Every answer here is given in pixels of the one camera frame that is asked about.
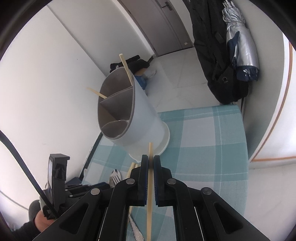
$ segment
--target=teal tablecloth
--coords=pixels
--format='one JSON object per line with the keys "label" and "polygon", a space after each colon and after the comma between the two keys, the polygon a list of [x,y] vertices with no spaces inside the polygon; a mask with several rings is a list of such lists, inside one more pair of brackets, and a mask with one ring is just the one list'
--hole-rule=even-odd
{"label": "teal tablecloth", "polygon": [[[242,116],[236,105],[159,113],[170,129],[170,142],[160,156],[172,176],[201,189],[210,187],[240,214],[247,198],[248,155]],[[126,176],[134,160],[103,137],[87,169],[83,184],[108,182],[113,169]],[[146,237],[146,207],[132,211]],[[135,240],[130,225],[127,240]],[[153,207],[152,240],[176,240],[171,207]]]}

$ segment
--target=silver utensil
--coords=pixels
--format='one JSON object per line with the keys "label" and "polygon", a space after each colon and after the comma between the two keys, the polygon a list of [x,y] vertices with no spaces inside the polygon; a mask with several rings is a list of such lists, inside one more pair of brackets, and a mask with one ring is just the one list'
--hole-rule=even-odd
{"label": "silver utensil", "polygon": [[[120,172],[117,169],[113,170],[110,175],[110,179],[112,179],[112,182],[114,183],[114,186],[115,186],[117,183],[119,183],[121,181]],[[135,222],[130,214],[128,214],[128,220],[131,224],[131,229],[133,230],[133,234],[135,236],[136,241],[144,241],[144,237],[143,237],[141,231],[138,229],[137,225],[135,224]]]}

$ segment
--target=brown door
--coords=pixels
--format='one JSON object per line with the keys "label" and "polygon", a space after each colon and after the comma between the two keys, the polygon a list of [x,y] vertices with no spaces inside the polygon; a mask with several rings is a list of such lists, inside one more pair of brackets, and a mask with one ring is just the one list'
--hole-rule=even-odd
{"label": "brown door", "polygon": [[192,47],[187,31],[168,0],[119,0],[157,56]]}

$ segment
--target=orange trim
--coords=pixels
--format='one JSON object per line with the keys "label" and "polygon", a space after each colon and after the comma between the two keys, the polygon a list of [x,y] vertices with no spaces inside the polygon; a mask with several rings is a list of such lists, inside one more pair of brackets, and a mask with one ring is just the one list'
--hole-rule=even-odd
{"label": "orange trim", "polygon": [[291,75],[292,75],[292,64],[293,64],[293,46],[292,44],[289,42],[289,72],[288,72],[288,80],[287,80],[287,85],[286,85],[286,89],[285,89],[285,93],[284,93],[284,97],[283,97],[283,101],[281,103],[281,106],[279,108],[279,112],[276,116],[276,119],[267,135],[267,137],[265,138],[263,144],[261,145],[261,147],[259,148],[259,150],[257,151],[256,155],[253,157],[252,161],[257,161],[257,160],[262,160],[262,161],[267,161],[267,160],[270,160],[270,159],[257,159],[255,160],[256,156],[258,155],[258,153],[261,151],[261,149],[263,148],[263,146],[265,145],[265,143],[267,142],[267,139],[270,137],[278,119],[279,119],[279,116],[281,115],[281,111],[283,110],[283,107],[284,107],[284,104],[285,104],[285,101],[286,101],[286,98],[287,98],[287,94],[288,94],[288,90],[289,90],[289,86],[290,86],[290,81],[291,81]]}
{"label": "orange trim", "polygon": [[253,159],[252,161],[276,161],[276,160],[287,160],[287,159],[296,159],[296,156],[279,157],[279,158],[265,158],[265,159]]}

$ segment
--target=black sleeve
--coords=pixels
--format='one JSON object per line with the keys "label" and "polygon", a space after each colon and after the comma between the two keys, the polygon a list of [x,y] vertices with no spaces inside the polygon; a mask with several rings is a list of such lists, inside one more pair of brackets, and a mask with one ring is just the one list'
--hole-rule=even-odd
{"label": "black sleeve", "polygon": [[40,234],[40,231],[35,226],[34,220],[35,219],[25,223],[21,228],[12,232],[17,241],[32,241]]}

